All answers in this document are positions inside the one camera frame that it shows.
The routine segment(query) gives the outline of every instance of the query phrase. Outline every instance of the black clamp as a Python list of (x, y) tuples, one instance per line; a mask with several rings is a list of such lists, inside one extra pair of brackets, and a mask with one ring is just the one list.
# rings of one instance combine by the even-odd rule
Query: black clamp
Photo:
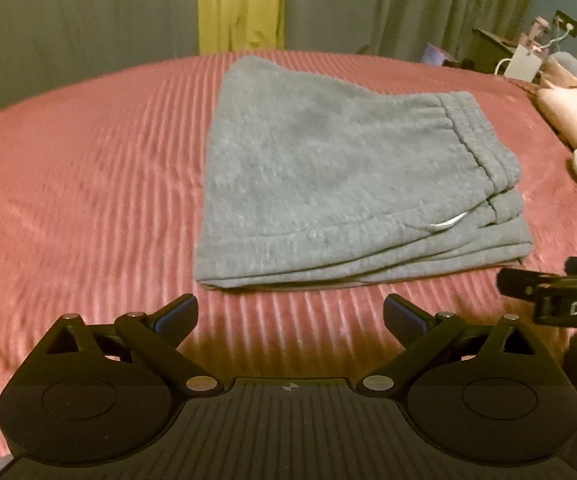
[(191, 294), (114, 324), (61, 316), (0, 396), (11, 452), (48, 463), (103, 462), (155, 439), (184, 400), (219, 394), (222, 384), (176, 350), (197, 321)]
[(577, 328), (577, 257), (566, 261), (565, 273), (509, 267), (498, 273), (497, 287), (505, 296), (535, 303), (535, 323)]
[(357, 390), (401, 403), (441, 449), (476, 462), (531, 462), (575, 434), (577, 392), (515, 314), (495, 326), (469, 326), (391, 294), (384, 321), (405, 351)]

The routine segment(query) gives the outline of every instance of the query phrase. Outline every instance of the pink bedspread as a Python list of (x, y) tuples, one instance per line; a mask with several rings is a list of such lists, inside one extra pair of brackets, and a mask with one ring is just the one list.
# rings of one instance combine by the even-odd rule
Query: pink bedspread
[[(364, 56), (262, 54), (384, 93), (469, 90), (519, 157), (531, 269), (561, 272), (577, 255), (577, 183), (569, 151), (503, 78)], [(236, 55), (126, 70), (0, 113), (0, 391), (65, 312), (88, 323), (158, 309), (192, 292), (200, 322), (180, 350), (234, 376), (350, 376), (393, 357), (384, 297), (494, 322), (530, 308), (498, 295), (495, 269), (322, 292), (223, 294), (193, 282), (206, 133), (220, 78)], [(536, 327), (556, 355), (568, 332)], [(0, 455), (7, 452), (0, 435)]]

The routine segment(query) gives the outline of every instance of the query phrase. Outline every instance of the electrical outlet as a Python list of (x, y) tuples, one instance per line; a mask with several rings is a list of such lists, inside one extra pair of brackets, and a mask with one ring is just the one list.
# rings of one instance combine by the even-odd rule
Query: electrical outlet
[(573, 28), (572, 28), (571, 32), (569, 32), (569, 36), (571, 36), (572, 38), (577, 38), (577, 22), (571, 16), (563, 13), (559, 9), (555, 12), (554, 21), (557, 22), (558, 18), (560, 18), (562, 20), (561, 22), (559, 22), (558, 28), (560, 28), (562, 31), (564, 31), (564, 30), (566, 30), (566, 24), (571, 23), (571, 25), (573, 25)]

